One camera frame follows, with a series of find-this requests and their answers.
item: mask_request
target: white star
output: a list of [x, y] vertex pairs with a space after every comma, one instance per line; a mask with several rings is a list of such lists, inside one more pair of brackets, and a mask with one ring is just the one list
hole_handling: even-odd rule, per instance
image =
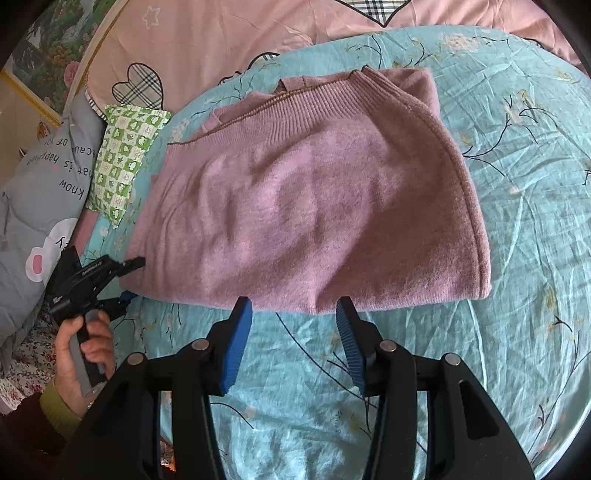
[[160, 25], [158, 21], [158, 14], [160, 13], [160, 7], [153, 8], [152, 5], [148, 6], [148, 10], [144, 13], [142, 20], [146, 24], [146, 30], [149, 30], [152, 27], [157, 27]]

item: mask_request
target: dark sleeve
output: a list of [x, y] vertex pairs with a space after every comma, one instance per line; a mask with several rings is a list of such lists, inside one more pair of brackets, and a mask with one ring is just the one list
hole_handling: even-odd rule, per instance
[[25, 398], [1, 421], [5, 435], [10, 435], [19, 456], [33, 466], [41, 478], [48, 478], [66, 441], [47, 421], [40, 398], [40, 393]]
[[162, 475], [164, 477], [164, 480], [175, 480], [177, 477], [176, 472], [172, 471], [167, 466], [162, 467]]

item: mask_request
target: folded sweater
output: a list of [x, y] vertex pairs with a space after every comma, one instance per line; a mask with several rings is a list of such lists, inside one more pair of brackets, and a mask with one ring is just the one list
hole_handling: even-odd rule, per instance
[[121, 286], [170, 302], [333, 312], [480, 299], [482, 212], [424, 69], [296, 77], [170, 144]]

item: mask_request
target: mattress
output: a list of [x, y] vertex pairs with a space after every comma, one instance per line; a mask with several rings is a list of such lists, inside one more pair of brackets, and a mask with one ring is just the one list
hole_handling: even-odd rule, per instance
[[[492, 292], [481, 301], [361, 316], [416, 355], [458, 353], [542, 478], [591, 407], [591, 140], [585, 127], [591, 124], [591, 82], [531, 41], [479, 27], [412, 27], [269, 59], [172, 118], [146, 156], [119, 228], [99, 218], [83, 261], [125, 258], [166, 144], [191, 138], [214, 108], [250, 90], [271, 92], [282, 77], [364, 64], [433, 72], [441, 119], [464, 153], [480, 200]], [[103, 295], [119, 292], [112, 283]], [[118, 361], [134, 351], [150, 358], [174, 353], [227, 315], [138, 297], [113, 325]], [[236, 385], [223, 399], [212, 399], [229, 478], [360, 478], [376, 399], [366, 415], [342, 360], [334, 315], [255, 312]], [[420, 398], [416, 478], [426, 461], [426, 401]], [[163, 435], [173, 440], [170, 421], [164, 394]]]

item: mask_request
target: green checkered pillow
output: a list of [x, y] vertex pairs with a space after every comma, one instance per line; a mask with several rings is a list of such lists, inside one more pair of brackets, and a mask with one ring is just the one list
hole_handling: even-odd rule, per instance
[[105, 108], [109, 125], [96, 159], [87, 208], [117, 228], [127, 209], [135, 175], [170, 113], [135, 105]]

